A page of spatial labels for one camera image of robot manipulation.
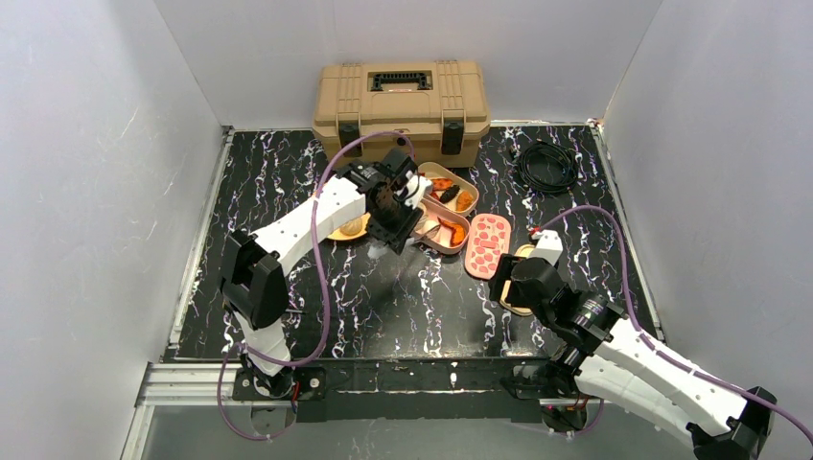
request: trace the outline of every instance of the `gray wall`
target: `gray wall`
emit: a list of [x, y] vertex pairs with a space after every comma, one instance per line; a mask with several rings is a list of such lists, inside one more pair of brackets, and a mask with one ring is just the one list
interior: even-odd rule
[[223, 125], [309, 127], [320, 69], [473, 59], [495, 119], [600, 117], [661, 0], [156, 0]]
[[0, 18], [0, 457], [118, 458], [221, 129], [152, 1]]
[[[813, 4], [666, 0], [607, 115], [666, 337], [813, 425]], [[807, 458], [779, 420], [764, 458]]]

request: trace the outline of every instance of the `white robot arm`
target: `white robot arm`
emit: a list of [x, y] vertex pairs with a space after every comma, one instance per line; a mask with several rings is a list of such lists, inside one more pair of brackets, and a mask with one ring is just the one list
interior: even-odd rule
[[[572, 290], [554, 268], [562, 252], [558, 235], [545, 230], [539, 236], [527, 259], [500, 258], [489, 288], [494, 300], [510, 280], [506, 300], [531, 308], [544, 326], [565, 340], [541, 380], [556, 382], [559, 395], [588, 394], [618, 404], [692, 447], [699, 459], [758, 458], [770, 434], [772, 412], [693, 376], [705, 371], [636, 331], [624, 310], [600, 294]], [[644, 338], [655, 344], [654, 351]], [[692, 371], [678, 369], [656, 352]], [[776, 402], [760, 387], [749, 392]]]
[[[365, 213], [367, 230], [401, 253], [422, 212], [417, 204], [431, 181], [417, 173], [408, 156], [395, 149], [382, 162], [353, 161], [337, 170], [322, 189], [316, 210], [316, 240], [321, 242], [341, 225]], [[286, 278], [313, 249], [311, 197], [271, 225], [251, 235], [229, 235], [221, 265], [221, 291], [248, 345], [244, 365], [254, 369], [270, 395], [289, 391], [284, 366], [260, 358], [290, 361], [280, 317], [289, 305]]]

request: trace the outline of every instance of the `coiled black cable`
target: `coiled black cable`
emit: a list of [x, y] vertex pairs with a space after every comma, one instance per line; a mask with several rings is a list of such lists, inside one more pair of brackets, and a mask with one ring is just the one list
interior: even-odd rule
[[[553, 166], [561, 169], [561, 178]], [[577, 171], [574, 153], [543, 141], [537, 141], [517, 157], [520, 179], [543, 194], [559, 195], [570, 190], [578, 178]]]

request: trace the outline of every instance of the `pink dotted plate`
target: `pink dotted plate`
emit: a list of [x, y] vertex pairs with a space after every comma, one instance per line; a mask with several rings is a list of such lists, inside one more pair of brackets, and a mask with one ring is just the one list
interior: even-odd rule
[[490, 280], [497, 271], [499, 256], [508, 252], [511, 224], [502, 216], [478, 214], [472, 219], [466, 247], [466, 271], [475, 278]]

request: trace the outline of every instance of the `tan toolbox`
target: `tan toolbox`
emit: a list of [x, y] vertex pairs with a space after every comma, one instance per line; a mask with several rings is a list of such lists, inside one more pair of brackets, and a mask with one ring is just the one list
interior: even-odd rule
[[[366, 134], [401, 131], [415, 146], [419, 164], [432, 161], [447, 168], [469, 168], [490, 125], [476, 62], [343, 64], [322, 69], [314, 134], [328, 158]], [[403, 144], [397, 136], [372, 138], [347, 152], [338, 164], [353, 158], [380, 161]]]

